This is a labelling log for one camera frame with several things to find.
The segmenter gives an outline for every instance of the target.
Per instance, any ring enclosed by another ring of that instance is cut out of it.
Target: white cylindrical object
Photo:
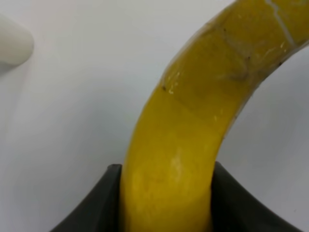
[[[19,65],[32,54],[31,33],[7,17],[0,15],[0,62]]]

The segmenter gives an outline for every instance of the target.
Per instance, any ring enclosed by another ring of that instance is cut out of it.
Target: white surface
[[[0,0],[35,38],[0,68],[0,231],[47,232],[122,162],[164,68],[228,0]],[[309,51],[261,86],[219,159],[258,199],[309,228]]]

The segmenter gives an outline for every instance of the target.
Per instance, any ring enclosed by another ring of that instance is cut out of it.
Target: banana peel
[[[226,132],[256,88],[309,40],[309,0],[238,0],[173,59],[123,166],[123,232],[212,231],[211,178]]]

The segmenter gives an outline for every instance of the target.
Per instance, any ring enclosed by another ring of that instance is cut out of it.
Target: black plastic
[[[300,232],[261,204],[218,162],[212,178],[211,213],[215,231]]]
[[[121,165],[110,165],[104,176],[51,232],[118,232]]]
[[[118,232],[121,165],[111,165],[79,204],[52,232]],[[300,232],[255,199],[216,163],[211,213],[215,232]]]

